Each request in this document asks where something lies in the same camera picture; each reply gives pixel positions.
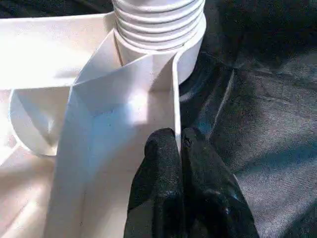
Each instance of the black fabric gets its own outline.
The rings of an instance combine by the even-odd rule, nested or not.
[[[2,0],[0,17],[106,12],[109,0]],[[180,87],[238,178],[262,238],[317,237],[317,2],[207,0],[207,31]]]

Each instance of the curved plastic edge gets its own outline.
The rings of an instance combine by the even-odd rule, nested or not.
[[[203,36],[206,31],[207,22],[205,16],[203,17],[202,21],[202,26],[195,36],[195,40],[185,43],[182,50],[180,50],[175,56],[175,60],[177,60],[178,64],[177,78],[179,84],[184,82],[194,70],[199,49],[202,45]]]
[[[143,11],[143,12],[164,12],[164,11],[172,11],[184,7],[195,0],[185,0],[183,2],[178,2],[175,4],[169,4],[168,6],[135,6],[130,3],[127,3],[123,0],[117,0],[117,4],[122,8],[133,10],[133,11]]]
[[[12,119],[11,119],[11,115],[12,115],[12,98],[15,94],[15,91],[16,90],[12,90],[11,93],[10,93],[10,97],[9,97],[9,110],[8,110],[8,119],[9,119],[9,125],[10,125],[10,128],[11,128],[11,132],[12,132],[12,135],[14,137],[14,139],[17,141],[17,144],[19,144],[23,149],[25,149],[26,151],[29,151],[30,153],[32,154],[35,154],[35,155],[39,155],[35,152],[33,152],[29,147],[27,147],[22,140],[20,140],[19,136],[16,134],[15,132],[15,129],[14,129],[14,126],[12,124]]]
[[[174,122],[175,122],[175,140],[178,152],[181,152],[182,135],[181,135],[181,118],[180,118],[180,102],[179,102],[179,88],[178,88],[178,61],[182,54],[177,53],[172,63],[173,71],[173,95],[174,95]]]
[[[110,17],[113,15],[113,11],[102,14],[88,14],[88,15],[76,15],[76,16],[49,16],[49,17],[24,17],[24,18],[8,18],[0,19],[1,23],[7,22],[46,22],[46,21],[68,21],[68,20],[80,20],[80,19],[95,19]]]
[[[163,17],[144,17],[144,16],[138,16],[133,15],[131,13],[125,12],[122,9],[120,9],[116,3],[113,3],[114,11],[117,12],[118,16],[125,17],[127,19],[131,19],[137,22],[142,22],[145,24],[161,24],[161,23],[167,23],[179,20],[183,17],[188,16],[189,14],[193,13],[194,11],[200,11],[200,8],[203,8],[205,5],[204,0],[198,0],[197,3],[195,3],[191,8],[184,10],[178,14],[171,15],[171,16],[163,16]]]
[[[146,45],[146,44],[141,44],[138,42],[134,42],[128,38],[126,38],[125,40],[130,43],[131,45],[134,45],[138,48],[142,48],[142,49],[147,49],[147,50],[154,50],[154,51],[160,51],[160,50],[169,50],[172,48],[176,48],[176,47],[181,47],[182,45],[184,45],[186,42],[190,41],[190,39],[192,39],[197,32],[192,31],[190,32],[188,35],[186,35],[185,37],[183,37],[182,39],[178,40],[178,39],[174,39],[172,40],[172,42],[167,44],[164,44],[164,42],[158,42],[157,45]]]
[[[133,29],[135,31],[145,32],[145,33],[165,33],[165,32],[178,30],[178,29],[188,25],[189,23],[194,21],[196,18],[198,18],[200,15],[203,15],[203,10],[204,9],[202,9],[202,11],[195,12],[186,21],[183,21],[183,22],[181,22],[179,24],[172,25],[172,26],[169,26],[169,27],[161,27],[161,28],[149,28],[149,27],[137,26],[137,25],[131,24],[131,23],[129,23],[127,21],[124,21],[123,19],[119,18],[116,13],[114,13],[114,14],[115,14],[116,19],[119,22],[119,24],[122,25],[125,28],[131,28],[131,29]]]

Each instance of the plastic rim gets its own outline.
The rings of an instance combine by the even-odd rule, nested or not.
[[[183,31],[177,32],[175,34],[169,35],[169,36],[161,36],[161,37],[148,37],[148,36],[142,36],[133,32],[129,32],[128,30],[122,28],[120,26],[120,23],[118,24],[118,28],[119,31],[124,34],[127,38],[130,39],[134,38],[136,40],[140,40],[140,41],[144,41],[144,42],[165,42],[165,41],[170,41],[170,40],[174,40],[177,38],[180,38],[184,35],[186,35],[187,33],[189,33],[190,31],[192,31],[201,21],[201,18],[203,17],[203,15],[199,16],[195,21],[194,24],[191,24],[191,26],[189,28],[186,28]]]
[[[197,3],[194,4],[191,8],[189,8],[185,11],[182,11],[180,13],[177,13],[175,15],[165,16],[165,17],[152,17],[152,16],[151,17],[144,17],[144,16],[133,15],[133,14],[130,14],[128,12],[123,11],[122,9],[117,7],[115,5],[115,3],[113,6],[114,6],[114,11],[116,12],[116,15],[120,18],[133,20],[133,21],[137,21],[137,22],[142,22],[145,24],[154,24],[154,23],[160,24],[160,23],[166,23],[166,22],[171,22],[171,21],[181,19],[181,18],[191,14],[195,10],[198,10],[202,4],[205,5],[205,1],[198,0]]]
[[[204,33],[206,31],[206,17],[205,15],[201,19],[202,27],[198,28],[197,34],[188,42],[186,42],[182,47],[185,47],[186,49],[189,49],[193,47],[196,43],[198,43],[204,36]],[[147,50],[147,49],[142,49],[139,47],[136,47],[130,43],[128,43],[118,32],[117,29],[114,29],[114,36],[116,40],[125,48],[128,48],[131,51],[140,53],[140,54],[156,54],[156,55],[161,55],[161,54],[169,54],[169,53],[177,53],[180,48],[175,48],[175,49],[168,49],[165,51],[155,51],[155,50]]]
[[[135,31],[138,32],[145,32],[145,33],[165,33],[165,32],[169,32],[169,31],[174,31],[177,29],[180,29],[186,25],[188,25],[190,22],[194,21],[197,17],[199,17],[200,15],[204,14],[204,8],[201,9],[201,11],[197,11],[195,12],[190,18],[186,19],[185,21],[178,23],[176,25],[171,25],[168,27],[159,27],[159,28],[150,28],[150,27],[144,27],[144,26],[138,26],[138,25],[134,25],[132,23],[129,23],[125,20],[122,20],[121,18],[119,18],[116,13],[116,20],[119,22],[119,24],[121,26],[123,26],[125,29],[133,29]]]
[[[30,153],[34,154],[34,155],[38,155],[38,156],[47,156],[47,157],[54,157],[56,156],[57,151],[52,149],[52,153],[43,153],[43,152],[39,152],[36,150],[33,150],[32,148],[30,148],[29,146],[27,146],[19,137],[14,124],[12,123],[12,114],[13,114],[13,108],[12,108],[12,100],[13,97],[17,97],[17,93],[16,93],[16,89],[11,91],[10,97],[9,97],[9,115],[8,115],[8,119],[9,119],[9,124],[11,127],[11,132],[12,135],[14,137],[14,139],[18,142],[18,144],[25,150],[29,151]]]
[[[184,0],[182,2],[177,2],[174,4],[169,4],[165,6],[135,6],[130,3],[127,3],[123,0],[115,0],[116,4],[120,6],[121,9],[127,9],[127,11],[136,11],[136,12],[165,12],[172,11],[178,8],[184,7],[195,0]]]
[[[140,43],[134,42],[130,39],[127,39],[125,37],[124,37],[124,40],[127,41],[129,44],[134,45],[134,46],[141,48],[141,49],[154,50],[154,51],[168,50],[171,48],[180,47],[180,46],[184,45],[186,42],[190,41],[190,39],[192,39],[196,35],[196,33],[198,32],[201,24],[202,23],[200,22],[199,25],[197,26],[197,31],[193,31],[191,34],[184,37],[181,41],[175,41],[173,43],[163,44],[160,46],[149,46],[149,45],[140,44]]]

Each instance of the white plastic tray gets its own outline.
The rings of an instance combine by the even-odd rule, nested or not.
[[[49,193],[52,170],[48,169],[44,174],[50,179],[44,176],[46,196],[44,202],[40,202],[44,204],[41,212],[34,212],[33,219],[16,220],[12,217],[12,222],[18,224],[15,227],[21,229],[14,229],[10,224],[0,224],[0,236],[123,236],[130,185],[143,159],[148,136],[156,129],[170,127],[175,131],[180,148],[178,84],[189,76],[195,65],[206,27],[205,18],[203,21],[202,29],[191,41],[180,49],[163,53],[143,51],[119,41],[117,32],[111,30],[114,26],[113,13],[0,21],[0,29],[4,29],[8,35],[0,37],[0,45],[9,45],[8,49],[11,49],[0,49],[5,52],[0,56],[0,63],[8,68],[0,72],[0,77],[10,79],[4,86],[1,85],[2,88],[14,88],[18,96],[19,93],[23,95],[25,90],[69,89],[64,118],[59,119],[62,123],[58,124],[63,126],[60,126],[60,135],[55,135],[56,140],[52,145],[56,149],[58,144],[52,191]],[[34,39],[37,44],[27,45],[23,39],[29,39],[26,41],[28,43]],[[14,44],[8,42],[16,43],[19,50],[13,51]],[[34,56],[27,57],[26,54],[31,55],[31,52]],[[51,67],[47,66],[47,70],[37,72],[38,65],[46,65],[44,62],[49,62]],[[31,104],[25,107],[22,97],[18,99],[21,110],[11,110],[11,120],[14,118],[12,113],[22,115],[19,113],[24,112],[25,118],[17,119],[19,126],[27,131],[31,128],[26,126],[25,122],[28,121],[37,125],[34,128],[39,131],[38,135],[45,134],[47,128],[40,126],[42,121],[34,123],[36,120],[31,115],[31,112],[36,112],[34,118],[47,116],[41,103],[31,100]],[[26,108],[38,110],[27,111]],[[22,139],[19,134],[17,137],[19,148],[24,144],[24,148],[33,150],[22,143],[27,138]],[[18,154],[20,159],[24,155],[32,155],[24,148],[21,147],[23,153]],[[25,197],[28,197],[27,193],[22,192],[18,200],[28,201]],[[26,204],[29,203],[10,205],[15,211],[34,208],[32,203],[29,206]]]

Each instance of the white plastic part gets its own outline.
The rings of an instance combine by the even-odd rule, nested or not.
[[[114,10],[120,18],[127,21],[132,20],[136,22],[142,22],[145,24],[172,22],[184,18],[196,12],[198,8],[204,4],[204,2],[205,0],[196,0],[190,3],[189,5],[176,9],[174,11],[164,11],[159,13],[131,13],[130,11],[124,11],[120,9],[120,7],[116,5],[116,2],[113,1]]]
[[[1,238],[42,238],[53,169],[50,160],[13,148],[0,166]]]
[[[0,89],[70,86],[114,14],[0,20]]]
[[[68,94],[69,87],[12,91],[9,117],[15,138],[24,148],[56,155]]]
[[[194,27],[191,31],[189,31],[187,34],[178,37],[176,39],[170,39],[169,41],[134,41],[134,40],[130,40],[128,37],[125,38],[125,40],[131,44],[134,45],[138,48],[141,49],[147,49],[147,50],[154,50],[154,51],[161,51],[161,50],[169,50],[172,48],[178,48],[183,46],[186,42],[190,41],[197,33],[197,31],[203,28],[203,21],[201,20],[200,23],[198,23],[198,25],[196,27]]]
[[[167,10],[159,13],[135,13],[131,9],[124,11],[120,8],[120,0],[114,0],[114,12],[117,19],[117,28],[122,37],[131,45],[141,49],[166,51],[181,47],[189,41],[198,31],[201,13],[204,11],[205,0],[195,0],[188,5],[175,10]],[[155,32],[155,36],[149,35],[149,28],[161,32]]]
[[[127,12],[166,12],[185,7],[195,0],[113,0]]]

